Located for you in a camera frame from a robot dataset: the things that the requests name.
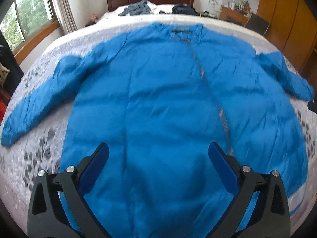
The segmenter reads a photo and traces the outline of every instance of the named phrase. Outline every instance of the blue gripper pad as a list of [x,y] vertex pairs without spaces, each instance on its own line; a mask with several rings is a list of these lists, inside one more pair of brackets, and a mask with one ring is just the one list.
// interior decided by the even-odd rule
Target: blue gripper pad
[[211,143],[208,148],[208,155],[227,192],[236,197],[239,193],[239,179],[226,160],[225,153],[222,149],[219,150],[214,143]]
[[109,159],[108,145],[104,143],[93,156],[94,157],[80,176],[78,187],[78,193],[80,195],[89,193],[93,188],[98,176]]

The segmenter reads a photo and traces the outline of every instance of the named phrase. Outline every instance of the bedspread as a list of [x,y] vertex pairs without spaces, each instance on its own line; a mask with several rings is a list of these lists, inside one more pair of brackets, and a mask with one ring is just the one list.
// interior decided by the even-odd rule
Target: bedspread
[[[191,24],[197,21],[197,17],[189,16],[179,18],[161,17],[161,21],[177,22],[177,19],[180,18],[182,18],[182,23],[187,22]],[[235,35],[250,43],[257,52],[276,51],[274,46],[254,33],[248,34],[245,29],[239,29],[236,26],[231,28],[230,23],[227,23],[226,26],[219,26],[213,24],[213,20],[208,20],[209,21],[203,22],[206,27],[221,33]],[[20,86],[8,106],[4,120],[23,97],[30,94],[53,74],[57,62],[63,56],[69,54],[83,56],[97,43],[108,40],[118,33],[137,29],[147,24],[148,21],[145,21],[99,30],[67,41],[47,51],[23,77]],[[287,60],[286,63],[290,70],[296,72]],[[315,167],[314,154],[317,121],[315,114],[307,110],[306,102],[294,98],[290,98],[290,100],[303,129],[309,158],[307,183],[289,199],[290,210],[296,211],[292,216],[292,230],[294,231],[298,225],[300,225],[300,221],[304,220],[305,214],[307,214],[305,209],[313,205],[315,201],[316,184],[311,176],[314,173]],[[50,112],[50,115],[36,128],[20,138],[12,147],[1,147],[0,185],[3,189],[1,190],[0,196],[11,215],[24,231],[26,231],[28,202],[34,177],[39,169],[46,169],[49,173],[56,172],[59,169],[61,150],[63,148],[68,117],[73,106],[72,103],[73,99],[69,99],[64,102],[63,105],[60,105],[54,111]]]

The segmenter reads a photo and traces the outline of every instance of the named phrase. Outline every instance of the wooden wardrobe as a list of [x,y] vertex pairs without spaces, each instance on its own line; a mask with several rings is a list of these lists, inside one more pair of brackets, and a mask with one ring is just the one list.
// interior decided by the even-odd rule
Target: wooden wardrobe
[[271,23],[267,39],[317,94],[317,20],[304,0],[260,0],[257,15]]

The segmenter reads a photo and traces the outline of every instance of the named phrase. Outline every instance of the blue jacket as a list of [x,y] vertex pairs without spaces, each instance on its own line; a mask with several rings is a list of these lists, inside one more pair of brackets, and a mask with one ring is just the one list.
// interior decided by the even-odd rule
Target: blue jacket
[[76,96],[61,170],[109,145],[85,200],[110,235],[205,237],[232,200],[208,158],[211,142],[254,171],[277,169],[288,197],[306,181],[305,142],[285,92],[307,101],[314,94],[280,53],[256,55],[203,25],[155,23],[63,58],[9,115],[1,141],[13,144]]

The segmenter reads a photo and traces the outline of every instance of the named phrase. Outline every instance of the wooden window sill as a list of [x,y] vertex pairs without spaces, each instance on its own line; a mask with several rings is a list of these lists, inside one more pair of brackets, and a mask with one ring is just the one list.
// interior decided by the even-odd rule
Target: wooden window sill
[[14,51],[14,57],[17,63],[20,65],[23,60],[29,55],[29,53],[51,34],[54,30],[60,27],[58,20],[51,20],[45,24],[40,30],[31,35],[25,42],[19,45]]

